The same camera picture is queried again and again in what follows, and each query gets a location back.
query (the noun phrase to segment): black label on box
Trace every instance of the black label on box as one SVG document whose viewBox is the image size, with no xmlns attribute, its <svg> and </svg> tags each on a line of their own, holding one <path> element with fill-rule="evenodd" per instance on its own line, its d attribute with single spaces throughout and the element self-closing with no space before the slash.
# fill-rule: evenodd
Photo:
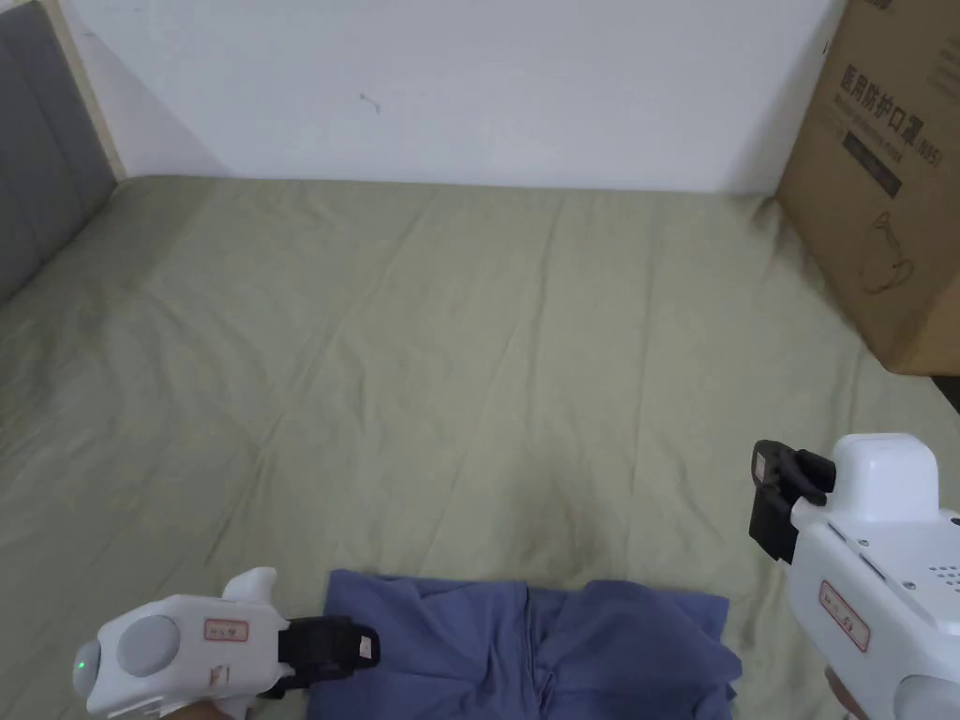
<svg viewBox="0 0 960 720">
<path fill-rule="evenodd" d="M 843 139 L 843 146 L 863 166 L 863 169 L 870 173 L 870 177 L 876 180 L 887 195 L 891 198 L 897 197 L 900 186 L 903 185 L 900 178 L 894 175 L 893 171 L 884 165 L 870 148 L 860 142 L 860 138 L 852 132 L 847 132 L 847 136 Z"/>
</svg>

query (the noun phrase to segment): cardboard box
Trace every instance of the cardboard box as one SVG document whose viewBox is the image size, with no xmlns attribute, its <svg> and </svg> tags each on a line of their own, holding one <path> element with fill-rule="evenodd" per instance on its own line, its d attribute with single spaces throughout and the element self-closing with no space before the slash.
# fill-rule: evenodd
<svg viewBox="0 0 960 720">
<path fill-rule="evenodd" d="M 849 0 L 777 194 L 888 370 L 960 374 L 960 0 Z"/>
</svg>

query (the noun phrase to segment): white plastic housing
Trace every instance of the white plastic housing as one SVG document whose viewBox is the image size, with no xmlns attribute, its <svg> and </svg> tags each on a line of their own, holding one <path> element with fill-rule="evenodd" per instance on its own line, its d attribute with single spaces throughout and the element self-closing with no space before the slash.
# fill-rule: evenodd
<svg viewBox="0 0 960 720">
<path fill-rule="evenodd" d="M 908 435 L 837 443 L 826 507 L 801 499 L 790 608 L 871 720 L 960 717 L 960 525 Z"/>
<path fill-rule="evenodd" d="M 100 669 L 87 710 L 109 717 L 166 714 L 210 699 L 242 720 L 254 696 L 290 671 L 277 661 L 277 634 L 290 623 L 270 604 L 275 579 L 275 570 L 259 567 L 230 581 L 228 599 L 173 595 L 111 620 L 97 634 Z M 176 623 L 180 644 L 170 664 L 139 678 L 122 669 L 117 648 L 124 631 L 149 615 Z"/>
</svg>

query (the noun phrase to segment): black clamp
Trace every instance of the black clamp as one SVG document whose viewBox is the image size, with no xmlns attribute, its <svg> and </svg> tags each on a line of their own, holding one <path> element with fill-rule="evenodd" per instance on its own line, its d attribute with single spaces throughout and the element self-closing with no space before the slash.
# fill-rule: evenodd
<svg viewBox="0 0 960 720">
<path fill-rule="evenodd" d="M 836 465 L 808 450 L 761 440 L 754 445 L 750 470 L 756 486 L 750 537 L 774 560 L 792 563 L 797 544 L 797 528 L 790 521 L 793 506 L 801 497 L 826 505 L 836 483 Z"/>
<path fill-rule="evenodd" d="M 298 617 L 281 630 L 277 659 L 294 670 L 259 697 L 279 700 L 287 690 L 306 689 L 324 680 L 343 680 L 380 662 L 380 636 L 349 617 Z"/>
</svg>

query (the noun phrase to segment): white wall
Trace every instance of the white wall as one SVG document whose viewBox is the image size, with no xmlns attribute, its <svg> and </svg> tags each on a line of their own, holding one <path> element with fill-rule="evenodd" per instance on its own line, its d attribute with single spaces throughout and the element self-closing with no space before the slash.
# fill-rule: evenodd
<svg viewBox="0 0 960 720">
<path fill-rule="evenodd" d="M 703 191 L 775 187 L 837 8 L 61 2 L 131 176 Z"/>
</svg>

